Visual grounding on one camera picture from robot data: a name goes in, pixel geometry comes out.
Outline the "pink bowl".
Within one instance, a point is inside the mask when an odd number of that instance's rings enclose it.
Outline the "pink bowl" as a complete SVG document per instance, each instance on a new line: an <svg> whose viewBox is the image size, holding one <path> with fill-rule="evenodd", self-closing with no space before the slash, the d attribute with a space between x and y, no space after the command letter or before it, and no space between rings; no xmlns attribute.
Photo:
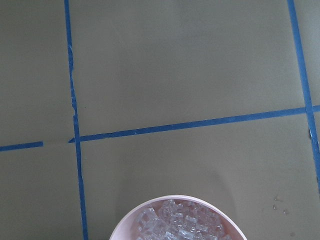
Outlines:
<svg viewBox="0 0 320 240"><path fill-rule="evenodd" d="M233 240L246 240L247 237L242 232L242 230L235 224L235 222L230 219L225 213L223 213L220 209L213 206L212 204L188 195L165 195L161 197L157 197L154 199L150 199L137 207L133 208L130 212L128 212L117 224L114 228L110 239L111 240L134 240L137 237L137 222L136 218L140 213L142 213L143 209L146 207L153 207L155 210L158 210L162 203L166 200L177 200L177 201L191 201L209 208L212 212L215 212L220 216L221 222L225 225L226 233L231 236Z"/></svg>

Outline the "pile of clear ice cubes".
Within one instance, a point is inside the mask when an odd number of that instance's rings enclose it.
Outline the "pile of clear ice cubes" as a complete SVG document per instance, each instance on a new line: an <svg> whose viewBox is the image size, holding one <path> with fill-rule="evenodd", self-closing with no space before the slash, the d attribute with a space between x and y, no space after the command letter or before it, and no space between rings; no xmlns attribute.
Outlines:
<svg viewBox="0 0 320 240"><path fill-rule="evenodd" d="M136 218L137 240L231 240L220 216L194 201L151 204Z"/></svg>

